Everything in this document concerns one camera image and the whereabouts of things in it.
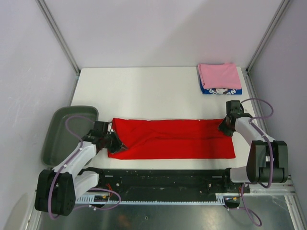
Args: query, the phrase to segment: cable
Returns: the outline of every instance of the cable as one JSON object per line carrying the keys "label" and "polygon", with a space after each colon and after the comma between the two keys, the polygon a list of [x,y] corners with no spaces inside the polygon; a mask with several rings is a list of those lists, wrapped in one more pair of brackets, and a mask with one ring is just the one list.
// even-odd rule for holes
{"label": "cable", "polygon": [[270,150],[270,176],[269,176],[269,182],[267,185],[264,185],[263,183],[259,183],[262,187],[264,188],[270,188],[272,181],[273,181],[273,169],[274,169],[274,160],[273,160],[273,149],[272,149],[272,145],[270,143],[270,140],[268,139],[268,137],[265,135],[265,133],[254,123],[250,123],[251,126],[254,127],[255,130],[257,130],[260,135],[263,137],[263,139],[266,140],[266,142],[268,143],[269,146],[269,150]]}
{"label": "cable", "polygon": [[[93,121],[85,116],[81,116],[81,115],[74,115],[74,116],[71,116],[69,117],[66,121],[65,121],[65,127],[67,129],[67,131],[72,134],[74,137],[76,137],[79,141],[80,141],[80,147],[73,153],[73,155],[64,163],[65,164],[68,164],[73,158],[75,158],[78,153],[81,151],[80,148],[82,148],[83,146],[83,140],[80,136],[78,136],[77,134],[75,134],[74,132],[72,132],[70,129],[69,129],[69,126],[68,126],[68,122],[73,119],[73,118],[82,118],[82,119],[86,119],[90,122],[93,123]],[[57,181],[57,178],[59,176],[59,174],[61,173],[61,171],[65,168],[65,166],[61,166],[60,169],[57,171],[56,175],[54,176],[52,182],[51,182],[51,186],[50,186],[50,190],[49,190],[49,194],[48,194],[48,204],[47,204],[47,208],[48,208],[48,214],[49,214],[49,217],[52,219],[52,220],[56,220],[59,215],[56,215],[56,216],[53,216],[52,214],[52,211],[51,211],[51,200],[52,200],[52,194],[53,194],[53,189],[54,189],[54,186],[56,184],[56,181]],[[98,208],[98,207],[94,207],[94,210],[96,209],[99,209],[99,210],[109,210],[109,209],[112,209],[112,208],[115,208],[116,206],[118,206],[121,202],[121,197],[118,193],[114,192],[114,191],[111,191],[111,190],[108,190],[108,189],[103,189],[103,188],[91,188],[90,190],[100,190],[100,191],[107,191],[107,192],[110,192],[111,194],[115,194],[118,196],[119,198],[119,202],[117,204],[115,204],[114,206],[112,207],[109,207],[109,208]]]}
{"label": "cable", "polygon": [[[242,189],[240,190],[240,197],[242,198],[242,203],[243,203],[243,206],[244,207],[235,207],[235,208],[229,208],[227,205],[225,205],[224,207],[227,208],[227,210],[245,210],[249,219],[252,221],[252,223],[254,225],[256,225],[257,227],[261,227],[262,226],[262,221],[260,219],[260,217],[251,209],[247,208],[246,205],[245,205],[245,200],[244,200],[244,197],[243,197],[243,187],[245,186],[245,184],[242,184]],[[259,224],[255,222],[254,218],[252,217],[253,214],[259,221]]]}
{"label": "cable", "polygon": [[112,189],[112,187],[111,187],[111,185],[110,184],[106,184],[106,186],[108,186],[108,188],[110,189],[110,190],[112,190],[113,191],[113,189]]}
{"label": "cable", "polygon": [[[253,222],[254,225],[256,225],[257,227],[261,227],[262,226],[262,221],[260,219],[260,217],[251,209],[247,208],[246,205],[245,205],[245,199],[243,197],[243,190],[244,190],[244,186],[245,186],[245,183],[242,184],[242,188],[241,188],[241,199],[242,199],[242,202],[243,202],[243,206],[244,207],[240,207],[239,209],[245,209],[246,213],[248,214],[248,217],[250,218],[250,220]],[[259,220],[259,224],[255,222],[254,218],[252,217],[252,214],[254,214],[254,216]]]}
{"label": "cable", "polygon": [[[120,203],[121,203],[121,197],[120,195],[113,191],[113,190],[108,190],[108,189],[104,189],[104,188],[91,188],[90,190],[99,190],[99,191],[104,191],[104,192],[109,192],[109,193],[113,193],[115,195],[117,195],[118,197],[118,202],[116,204],[114,204],[113,206],[111,207],[94,207],[94,210],[98,209],[98,210],[110,210],[110,209],[114,209],[115,207],[117,207]],[[75,207],[73,210],[77,210],[77,209],[80,209],[82,207],[93,207],[92,205],[81,205],[81,206],[78,206],[78,207]]]}
{"label": "cable", "polygon": [[[274,113],[274,108],[273,106],[268,103],[267,101],[263,100],[263,99],[259,99],[259,98],[249,98],[249,99],[246,99],[246,100],[243,100],[241,101],[241,103],[244,103],[246,101],[250,101],[250,100],[256,100],[256,101],[261,101],[261,102],[264,102],[266,103],[270,108],[271,108],[271,113],[268,115],[268,116],[256,116],[256,117],[252,117],[250,120],[249,120],[249,123],[251,126],[253,126],[253,128],[262,136],[263,139],[265,139],[268,143],[268,146],[269,146],[269,150],[270,150],[270,176],[269,176],[269,182],[267,185],[264,185],[263,183],[259,183],[262,187],[264,188],[270,188],[271,184],[272,184],[272,181],[273,181],[273,168],[274,168],[274,161],[273,161],[273,149],[272,149],[272,146],[271,146],[271,143],[270,143],[270,140],[269,138],[266,136],[266,134],[255,124],[253,123],[252,121],[255,120],[255,119],[266,119],[266,118],[270,118],[273,113]],[[241,190],[239,189],[240,193],[241,193],[241,198],[242,198],[242,202],[243,202],[243,206],[244,207],[238,207],[237,209],[244,209],[249,217],[249,219],[253,222],[254,225],[256,225],[257,227],[261,227],[262,226],[262,221],[260,219],[260,217],[251,209],[247,208],[246,207],[246,204],[245,204],[245,200],[244,200],[244,186],[245,186],[245,183],[242,184],[241,186]],[[259,224],[255,222],[254,218],[252,217],[253,214],[259,221]]]}
{"label": "cable", "polygon": [[[72,134],[74,137],[76,137],[79,141],[80,141],[80,148],[82,148],[83,146],[83,140],[81,137],[79,137],[77,134],[75,134],[74,132],[72,132],[69,127],[68,127],[68,122],[73,119],[73,118],[82,118],[82,119],[86,119],[90,122],[93,122],[91,119],[85,117],[85,116],[81,116],[81,115],[74,115],[74,116],[71,116],[69,117],[66,121],[65,121],[65,127],[67,129],[67,131]],[[68,164],[75,156],[78,155],[78,153],[81,151],[80,148],[78,148],[74,153],[73,155],[64,163],[65,164]],[[52,211],[51,211],[51,200],[52,200],[52,193],[53,193],[53,189],[54,189],[54,186],[56,184],[56,181],[57,181],[57,178],[59,176],[59,174],[61,173],[61,171],[64,169],[64,165],[62,165],[60,167],[60,169],[57,171],[56,175],[54,176],[52,182],[51,182],[51,186],[50,186],[50,190],[49,190],[49,195],[48,195],[48,214],[49,214],[49,217],[52,219],[52,220],[56,220],[59,215],[57,216],[53,216],[52,214]]]}
{"label": "cable", "polygon": [[241,101],[241,103],[244,103],[244,102],[247,102],[247,101],[251,101],[251,100],[255,100],[255,101],[260,101],[260,102],[266,103],[271,108],[271,113],[269,115],[267,115],[267,116],[255,116],[255,117],[252,117],[249,120],[249,122],[251,122],[252,120],[255,120],[255,119],[267,119],[267,118],[270,118],[273,115],[273,113],[274,113],[273,106],[270,103],[268,103],[267,101],[263,100],[263,99],[252,97],[252,98],[248,98],[246,100]]}

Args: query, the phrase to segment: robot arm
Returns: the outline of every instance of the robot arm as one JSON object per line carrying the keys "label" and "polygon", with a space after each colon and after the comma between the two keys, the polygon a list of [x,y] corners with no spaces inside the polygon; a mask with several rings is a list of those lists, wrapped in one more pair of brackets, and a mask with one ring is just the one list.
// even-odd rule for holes
{"label": "robot arm", "polygon": [[83,145],[79,143],[76,149],[58,166],[52,170],[43,170],[37,183],[35,208],[48,212],[48,197],[51,183],[56,174],[56,185],[52,190],[51,211],[53,214],[67,216],[75,205],[76,199],[98,184],[99,175],[85,171],[78,175],[81,169],[102,149],[108,149],[112,154],[127,150],[109,123],[95,121],[94,128],[85,135]]}
{"label": "robot arm", "polygon": [[269,181],[270,157],[269,145],[263,138],[266,136],[273,150],[272,182],[284,183],[288,178],[288,149],[284,141],[276,141],[267,135],[255,123],[250,122],[252,116],[244,113],[240,101],[226,102],[226,117],[218,129],[227,136],[233,132],[240,133],[250,145],[247,165],[229,170],[230,181],[234,183],[263,183]]}

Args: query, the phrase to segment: gray tray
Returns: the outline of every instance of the gray tray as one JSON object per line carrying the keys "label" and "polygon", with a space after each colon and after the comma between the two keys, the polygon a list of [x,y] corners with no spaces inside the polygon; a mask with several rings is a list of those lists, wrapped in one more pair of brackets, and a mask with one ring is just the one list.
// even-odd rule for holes
{"label": "gray tray", "polygon": [[[55,112],[52,117],[45,143],[43,146],[43,163],[55,167],[60,164],[76,148],[78,139],[71,135],[65,128],[65,121],[72,115],[81,115],[90,118],[92,121],[98,119],[98,111],[91,106],[70,106],[63,107]],[[69,121],[69,128],[80,137],[88,133],[94,124],[86,119],[72,118]]]}

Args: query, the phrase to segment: white wall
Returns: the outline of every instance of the white wall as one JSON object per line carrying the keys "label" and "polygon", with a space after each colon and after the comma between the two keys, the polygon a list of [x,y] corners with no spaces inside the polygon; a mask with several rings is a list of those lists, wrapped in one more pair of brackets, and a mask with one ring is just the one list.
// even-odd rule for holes
{"label": "white wall", "polygon": [[75,75],[34,0],[1,1],[0,23],[0,229],[16,230],[44,168],[49,122],[68,104]]}
{"label": "white wall", "polygon": [[245,67],[282,0],[46,0],[79,67]]}
{"label": "white wall", "polygon": [[272,103],[270,133],[287,142],[289,168],[305,216],[307,163],[307,1],[295,0],[252,70],[260,98]]}

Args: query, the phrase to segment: metal floor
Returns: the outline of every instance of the metal floor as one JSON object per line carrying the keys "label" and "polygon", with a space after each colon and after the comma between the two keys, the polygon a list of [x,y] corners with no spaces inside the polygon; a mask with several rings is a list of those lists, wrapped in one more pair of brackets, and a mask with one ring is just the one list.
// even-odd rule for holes
{"label": "metal floor", "polygon": [[[246,196],[265,230],[294,230],[284,196]],[[120,205],[113,210],[79,209],[53,221],[42,213],[38,230],[245,230],[254,226],[244,210],[223,206]]]}

